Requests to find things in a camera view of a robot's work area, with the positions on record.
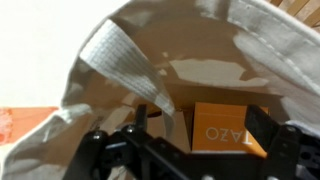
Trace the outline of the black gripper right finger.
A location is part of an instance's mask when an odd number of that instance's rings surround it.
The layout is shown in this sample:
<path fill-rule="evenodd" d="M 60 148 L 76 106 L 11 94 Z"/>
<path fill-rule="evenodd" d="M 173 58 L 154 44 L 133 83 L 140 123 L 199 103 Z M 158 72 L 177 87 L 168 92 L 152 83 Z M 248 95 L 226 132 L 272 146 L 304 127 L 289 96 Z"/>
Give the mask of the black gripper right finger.
<path fill-rule="evenodd" d="M 257 105 L 248 105 L 244 125 L 264 151 L 271 147 L 280 125 Z"/>

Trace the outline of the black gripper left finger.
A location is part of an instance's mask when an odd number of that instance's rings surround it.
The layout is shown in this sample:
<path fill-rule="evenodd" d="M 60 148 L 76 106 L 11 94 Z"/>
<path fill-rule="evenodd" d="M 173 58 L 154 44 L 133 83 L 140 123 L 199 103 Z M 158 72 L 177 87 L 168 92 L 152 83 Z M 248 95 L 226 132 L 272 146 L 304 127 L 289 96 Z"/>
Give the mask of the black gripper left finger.
<path fill-rule="evenodd" d="M 138 130 L 145 131 L 147 129 L 147 106 L 145 104 L 141 104 L 137 107 L 134 126 Z"/>

